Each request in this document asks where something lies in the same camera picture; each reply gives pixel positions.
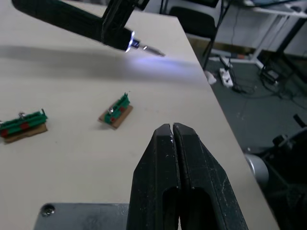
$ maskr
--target power strip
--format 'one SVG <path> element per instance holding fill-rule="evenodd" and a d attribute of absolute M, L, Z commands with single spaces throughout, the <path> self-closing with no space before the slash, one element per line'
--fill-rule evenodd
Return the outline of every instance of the power strip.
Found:
<path fill-rule="evenodd" d="M 226 86 L 227 88 L 233 87 L 233 82 L 230 77 L 230 73 L 228 70 L 225 70 L 224 68 L 220 68 L 220 76 L 223 82 L 223 85 Z"/>

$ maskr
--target red component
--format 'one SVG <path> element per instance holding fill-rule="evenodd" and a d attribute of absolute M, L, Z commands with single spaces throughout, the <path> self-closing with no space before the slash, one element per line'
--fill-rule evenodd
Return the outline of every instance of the red component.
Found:
<path fill-rule="evenodd" d="M 6 137 L 8 134 L 9 134 L 9 132 L 8 132 L 7 129 L 1 131 L 1 136 L 2 136 L 3 138 Z"/>
<path fill-rule="evenodd" d="M 27 128 L 29 128 L 29 124 L 28 124 L 27 122 L 24 122 L 24 123 L 22 123 L 22 124 L 20 125 L 20 128 L 21 128 L 21 129 L 27 129 Z"/>

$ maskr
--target wooden base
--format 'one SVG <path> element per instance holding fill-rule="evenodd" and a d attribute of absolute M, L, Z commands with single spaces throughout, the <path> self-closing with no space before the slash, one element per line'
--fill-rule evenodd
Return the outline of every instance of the wooden base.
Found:
<path fill-rule="evenodd" d="M 26 131 L 22 131 L 22 132 L 14 133 L 12 135 L 8 135 L 6 138 L 4 138 L 4 142 L 5 143 L 12 143 L 14 141 L 17 141 L 17 140 L 20 140 L 20 139 L 23 139 L 23 138 L 28 138 L 28 137 L 34 136 L 36 134 L 39 134 L 39 133 L 44 133 L 46 131 L 48 131 L 46 124 L 41 124 L 39 126 L 30 128 Z"/>
<path fill-rule="evenodd" d="M 122 113 L 122 115 L 115 122 L 113 122 L 112 124 L 109 124 L 109 123 L 107 123 L 107 124 L 111 125 L 113 128 L 118 128 L 120 126 L 120 124 L 126 119 L 128 114 L 132 111 L 132 109 L 133 109 L 133 107 L 131 105 L 128 105 L 127 109 Z M 101 116 L 98 118 L 98 121 L 105 123 L 105 115 L 106 114 L 107 114 L 107 110 L 103 114 L 101 114 Z"/>

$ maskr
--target white object on floor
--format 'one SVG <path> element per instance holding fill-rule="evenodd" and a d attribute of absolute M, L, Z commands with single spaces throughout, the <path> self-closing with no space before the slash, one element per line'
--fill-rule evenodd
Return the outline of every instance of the white object on floor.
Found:
<path fill-rule="evenodd" d="M 231 80 L 230 73 L 228 70 L 220 68 L 220 75 L 224 86 L 226 86 L 227 88 L 233 87 L 234 84 Z"/>
<path fill-rule="evenodd" d="M 208 80 L 208 83 L 210 85 L 213 85 L 214 83 L 216 83 L 215 77 L 209 71 L 205 70 L 204 73 L 205 73 L 207 80 Z"/>

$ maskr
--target led light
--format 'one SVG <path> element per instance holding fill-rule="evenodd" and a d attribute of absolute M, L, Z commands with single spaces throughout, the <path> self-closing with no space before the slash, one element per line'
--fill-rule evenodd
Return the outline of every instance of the led light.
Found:
<path fill-rule="evenodd" d="M 131 32 L 131 38 L 130 38 L 130 41 L 129 41 L 129 44 L 128 44 L 128 48 L 127 48 L 126 52 L 128 52 L 130 50 L 132 42 L 133 42 L 133 38 L 134 38 L 134 31 Z"/>

